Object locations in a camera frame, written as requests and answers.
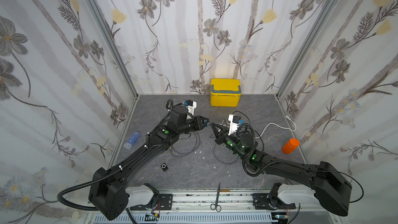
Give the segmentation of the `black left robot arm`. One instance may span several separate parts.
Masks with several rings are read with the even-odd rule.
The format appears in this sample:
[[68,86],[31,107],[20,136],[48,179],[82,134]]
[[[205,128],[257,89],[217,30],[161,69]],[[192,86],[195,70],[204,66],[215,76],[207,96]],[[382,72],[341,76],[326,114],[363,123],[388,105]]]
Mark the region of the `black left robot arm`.
[[183,105],[169,110],[167,119],[146,135],[144,145],[110,169],[100,168],[94,173],[88,200],[108,220],[116,219],[131,207],[157,208],[158,190],[149,183],[131,188],[130,180],[156,156],[174,145],[180,135],[200,131],[207,126],[208,118],[192,115]]

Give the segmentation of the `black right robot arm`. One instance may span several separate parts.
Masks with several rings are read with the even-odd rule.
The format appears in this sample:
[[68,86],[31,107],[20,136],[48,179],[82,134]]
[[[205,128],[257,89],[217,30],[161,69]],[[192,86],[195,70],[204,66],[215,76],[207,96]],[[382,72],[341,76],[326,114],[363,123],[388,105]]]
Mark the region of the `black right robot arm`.
[[210,124],[218,145],[224,144],[241,159],[245,173],[250,177],[261,174],[283,177],[315,191],[320,205],[329,212],[346,217],[349,212],[352,185],[330,163],[297,163],[284,160],[257,149],[255,131],[251,125],[243,123],[236,134],[217,123]]

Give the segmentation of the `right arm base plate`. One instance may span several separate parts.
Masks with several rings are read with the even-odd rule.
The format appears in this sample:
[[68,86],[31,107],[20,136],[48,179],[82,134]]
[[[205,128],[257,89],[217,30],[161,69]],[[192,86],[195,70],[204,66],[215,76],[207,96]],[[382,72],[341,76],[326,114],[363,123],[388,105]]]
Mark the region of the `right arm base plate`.
[[284,203],[277,195],[253,194],[253,206],[256,210],[266,209],[269,211],[296,209],[294,203]]

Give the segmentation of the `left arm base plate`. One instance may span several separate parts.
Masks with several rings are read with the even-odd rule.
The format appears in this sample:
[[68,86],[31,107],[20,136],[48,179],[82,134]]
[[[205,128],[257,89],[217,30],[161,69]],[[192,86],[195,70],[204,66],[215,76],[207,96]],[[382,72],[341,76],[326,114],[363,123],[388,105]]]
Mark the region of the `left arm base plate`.
[[157,200],[150,202],[147,205],[137,205],[130,207],[131,211],[170,211],[173,204],[172,194],[159,194]]

